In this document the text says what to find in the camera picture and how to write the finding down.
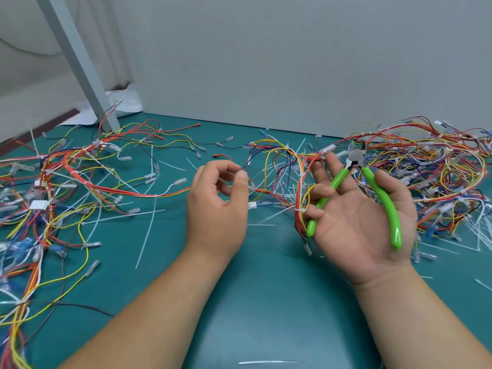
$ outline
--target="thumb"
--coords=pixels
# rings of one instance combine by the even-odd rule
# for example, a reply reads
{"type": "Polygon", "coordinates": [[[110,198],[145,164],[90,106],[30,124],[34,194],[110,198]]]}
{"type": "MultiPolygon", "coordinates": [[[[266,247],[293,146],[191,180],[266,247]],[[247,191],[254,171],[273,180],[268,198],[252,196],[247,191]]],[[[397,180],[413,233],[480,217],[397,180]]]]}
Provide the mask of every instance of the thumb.
{"type": "Polygon", "coordinates": [[[248,174],[246,171],[238,171],[232,183],[230,205],[237,210],[248,212],[248,192],[248,174]]]}
{"type": "Polygon", "coordinates": [[[417,219],[417,210],[415,209],[412,195],[404,183],[382,170],[376,171],[374,179],[376,184],[388,193],[398,211],[403,212],[408,217],[417,219]]]}

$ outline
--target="person's left arm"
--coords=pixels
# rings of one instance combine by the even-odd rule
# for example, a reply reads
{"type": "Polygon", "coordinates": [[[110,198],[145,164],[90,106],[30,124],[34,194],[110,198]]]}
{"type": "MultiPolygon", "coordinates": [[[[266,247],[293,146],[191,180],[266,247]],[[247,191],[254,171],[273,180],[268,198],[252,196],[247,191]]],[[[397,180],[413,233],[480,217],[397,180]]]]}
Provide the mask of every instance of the person's left arm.
{"type": "Polygon", "coordinates": [[[182,253],[59,369],[181,368],[203,307],[244,241],[247,218],[246,172],[225,160],[200,167],[188,195],[182,253]],[[225,181],[232,180],[231,192],[225,181]],[[231,195],[230,203],[218,190],[231,195]]]}

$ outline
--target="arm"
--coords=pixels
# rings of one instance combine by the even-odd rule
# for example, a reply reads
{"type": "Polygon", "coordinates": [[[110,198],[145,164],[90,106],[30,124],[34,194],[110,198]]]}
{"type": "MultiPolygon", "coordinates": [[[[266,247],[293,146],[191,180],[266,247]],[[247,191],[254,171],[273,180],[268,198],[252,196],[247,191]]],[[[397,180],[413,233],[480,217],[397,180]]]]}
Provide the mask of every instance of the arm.
{"type": "Polygon", "coordinates": [[[240,169],[229,161],[198,169],[183,252],[59,369],[181,368],[203,307],[246,235],[248,175],[240,169]],[[234,180],[233,193],[224,180],[234,180]],[[230,203],[217,188],[231,195],[230,203]]]}
{"type": "MultiPolygon", "coordinates": [[[[335,176],[343,165],[332,153],[325,157],[335,176]]],[[[402,223],[403,249],[397,251],[381,205],[367,198],[352,178],[345,178],[335,192],[321,163],[311,170],[317,182],[311,199],[330,199],[324,210],[310,206],[305,216],[319,219],[314,239],[354,285],[386,367],[492,367],[492,355],[410,264],[417,212],[407,186],[383,171],[375,174],[402,223]]]]}

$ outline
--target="pliers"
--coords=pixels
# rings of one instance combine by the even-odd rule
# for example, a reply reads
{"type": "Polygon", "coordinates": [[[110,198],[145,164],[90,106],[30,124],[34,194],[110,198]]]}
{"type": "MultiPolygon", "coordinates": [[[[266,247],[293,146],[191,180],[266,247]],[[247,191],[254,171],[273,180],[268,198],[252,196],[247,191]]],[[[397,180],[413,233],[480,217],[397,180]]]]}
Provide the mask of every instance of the pliers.
{"type": "MultiPolygon", "coordinates": [[[[337,189],[343,179],[350,174],[353,168],[359,167],[361,169],[362,174],[366,178],[366,181],[371,186],[372,190],[379,198],[379,201],[384,206],[386,213],[388,214],[388,219],[390,222],[390,235],[391,235],[391,244],[397,250],[402,248],[402,226],[400,223],[400,219],[398,216],[397,209],[395,204],[392,202],[388,193],[380,188],[376,181],[374,180],[374,173],[372,173],[371,169],[366,166],[366,143],[362,142],[362,148],[355,149],[353,143],[348,147],[347,152],[347,162],[345,164],[345,168],[343,168],[340,172],[338,172],[335,178],[332,180],[330,186],[333,186],[337,189]]],[[[325,204],[327,203],[327,198],[321,198],[316,203],[316,207],[319,209],[323,209],[325,204]]],[[[316,222],[318,220],[311,219],[308,222],[306,229],[306,236],[308,238],[314,235],[314,230],[316,229],[316,222]]]]}

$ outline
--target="green handle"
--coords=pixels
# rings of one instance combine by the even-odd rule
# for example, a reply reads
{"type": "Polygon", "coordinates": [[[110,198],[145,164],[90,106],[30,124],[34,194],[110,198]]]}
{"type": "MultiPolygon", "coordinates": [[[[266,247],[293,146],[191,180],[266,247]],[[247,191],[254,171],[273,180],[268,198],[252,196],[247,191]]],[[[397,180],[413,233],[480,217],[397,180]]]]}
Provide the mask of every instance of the green handle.
{"type": "MultiPolygon", "coordinates": [[[[343,179],[345,179],[345,176],[348,175],[350,171],[346,168],[342,169],[340,172],[338,172],[335,176],[335,178],[332,180],[330,186],[333,186],[335,189],[337,189],[343,179]]],[[[326,202],[328,202],[328,198],[321,198],[318,200],[316,203],[316,207],[319,208],[320,210],[323,209],[325,206],[326,202]]],[[[309,222],[307,223],[307,229],[306,229],[306,236],[308,238],[311,238],[314,235],[314,230],[316,229],[316,223],[318,222],[318,219],[310,219],[309,222]]]]}
{"type": "Polygon", "coordinates": [[[369,167],[363,167],[362,174],[364,175],[372,190],[379,198],[379,201],[386,210],[386,213],[388,214],[388,220],[390,222],[391,244],[394,248],[400,250],[402,248],[402,226],[395,204],[391,200],[388,193],[376,184],[376,181],[374,180],[374,173],[372,173],[369,167]]]}

